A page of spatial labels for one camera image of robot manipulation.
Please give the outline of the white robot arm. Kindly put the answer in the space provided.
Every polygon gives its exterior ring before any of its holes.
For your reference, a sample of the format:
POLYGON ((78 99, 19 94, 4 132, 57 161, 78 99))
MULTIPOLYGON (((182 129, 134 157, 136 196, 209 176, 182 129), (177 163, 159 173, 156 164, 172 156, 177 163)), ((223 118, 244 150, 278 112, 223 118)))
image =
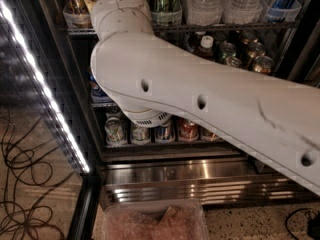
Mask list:
POLYGON ((189 119, 320 194, 320 90, 202 59, 155 36, 146 0, 92 0, 91 70, 133 122, 189 119))

